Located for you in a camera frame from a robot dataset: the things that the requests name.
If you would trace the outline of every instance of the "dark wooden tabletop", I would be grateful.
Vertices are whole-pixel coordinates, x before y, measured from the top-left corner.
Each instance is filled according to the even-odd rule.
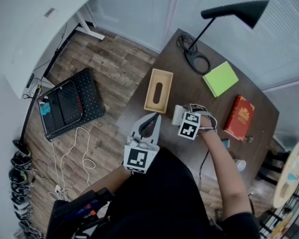
[[[177,136],[178,127],[171,125],[175,105],[194,103],[205,106],[218,121],[218,134],[221,139],[230,139],[229,151],[233,158],[243,159],[247,165],[242,172],[246,187],[249,187],[257,175],[270,146],[279,112],[265,94],[237,67],[231,64],[239,81],[215,98],[202,77],[188,66],[185,57],[176,45],[176,39],[182,30],[177,30],[164,50],[161,52],[153,68],[173,72],[173,80],[169,94],[166,114],[162,115],[162,123],[158,144],[170,149],[188,167],[198,171],[203,161],[207,147],[200,140],[189,140]],[[215,50],[197,43],[198,50],[210,60],[211,68],[226,61]],[[130,132],[133,124],[142,116],[148,114],[144,110],[144,103],[150,82],[151,71],[146,74],[140,86],[127,104],[117,121],[117,125],[124,131]],[[241,143],[229,136],[222,129],[230,114],[237,95],[242,95],[255,106],[254,115],[247,135],[253,136],[252,143]],[[212,166],[211,159],[206,160],[205,166]]]

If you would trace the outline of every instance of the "white cable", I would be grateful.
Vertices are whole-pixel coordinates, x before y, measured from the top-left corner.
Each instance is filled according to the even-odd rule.
[[[76,193],[75,193],[74,190],[69,189],[69,188],[66,188],[65,181],[64,181],[64,173],[63,173],[63,170],[62,170],[62,160],[63,160],[63,158],[64,158],[66,155],[68,155],[68,154],[71,152],[71,150],[73,149],[73,147],[76,145],[76,137],[77,137],[77,135],[78,135],[78,129],[82,129],[82,130],[86,131],[86,132],[88,133],[88,135],[89,135],[88,142],[87,142],[87,147],[86,147],[86,151],[85,151],[85,153],[84,153],[83,156],[82,156],[82,165],[83,165],[83,169],[84,169],[84,170],[86,171],[86,173],[88,174],[87,184],[88,184],[89,186],[90,186],[90,183],[89,183],[89,180],[90,180],[90,174],[89,174],[89,172],[88,172],[86,169],[94,169],[94,168],[96,167],[96,164],[95,164],[94,161],[92,161],[92,160],[89,159],[89,158],[84,158],[85,155],[86,155],[86,153],[87,153],[88,150],[89,150],[90,133],[89,133],[86,129],[82,128],[82,127],[77,127],[76,130],[75,130],[74,144],[71,146],[71,148],[69,149],[69,151],[68,151],[67,153],[65,153],[65,154],[61,157],[61,161],[60,161],[60,170],[61,170],[61,172],[62,172],[62,181],[63,181],[63,186],[61,186],[61,183],[60,183],[60,181],[59,181],[58,171],[57,171],[57,168],[56,168],[56,158],[55,158],[54,145],[53,145],[53,142],[51,141],[51,143],[52,143],[52,148],[53,148],[53,157],[54,157],[54,166],[55,166],[55,171],[56,171],[56,177],[57,177],[57,181],[58,181],[58,183],[59,183],[59,185],[60,185],[60,187],[61,187],[61,195],[58,195],[58,194],[56,194],[55,192],[49,192],[48,194],[49,194],[50,196],[51,196],[51,194],[57,195],[57,196],[58,196],[58,200],[61,199],[61,197],[63,197],[64,200],[66,200],[66,201],[70,201],[70,200],[68,199],[68,197],[66,196],[66,191],[72,191],[72,192],[74,193],[73,195],[70,195],[69,193],[67,193],[67,194],[68,194],[70,197],[76,197]],[[86,165],[84,164],[85,161],[90,161],[92,164],[94,164],[94,166],[93,166],[93,167],[86,166]]]
[[[42,220],[42,215],[41,215],[41,213],[39,213],[39,215],[40,215],[41,223],[44,224],[44,225],[46,226],[46,223],[44,223],[43,220]]]

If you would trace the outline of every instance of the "desk lamp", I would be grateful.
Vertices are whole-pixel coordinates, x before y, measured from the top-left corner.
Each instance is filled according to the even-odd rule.
[[[193,42],[192,42],[192,38],[189,35],[180,36],[177,40],[177,45],[178,47],[184,50],[185,58],[189,63],[189,65],[191,66],[191,68],[196,73],[201,75],[205,75],[210,71],[209,60],[207,59],[206,56],[204,56],[202,53],[200,53],[197,50],[196,42],[199,40],[202,34],[207,30],[207,28],[217,17],[235,15],[253,29],[254,26],[257,24],[258,20],[260,19],[261,15],[263,14],[263,12],[265,11],[268,3],[269,0],[241,2],[241,3],[216,7],[212,9],[202,10],[200,14],[204,19],[211,18],[210,22],[203,29],[203,31],[198,35],[198,37]],[[197,58],[201,58],[206,61],[207,70],[205,70],[204,72],[201,72],[196,68],[194,61]]]

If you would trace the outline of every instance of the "hand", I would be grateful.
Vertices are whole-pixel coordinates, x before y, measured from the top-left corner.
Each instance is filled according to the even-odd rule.
[[[211,121],[207,116],[200,116],[200,126],[202,127],[211,127]]]

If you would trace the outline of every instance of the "sticky note pad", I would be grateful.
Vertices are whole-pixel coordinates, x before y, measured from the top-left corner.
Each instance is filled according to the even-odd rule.
[[[220,96],[227,89],[238,82],[238,77],[227,61],[211,70],[208,74],[204,75],[203,79],[213,93],[214,97]]]

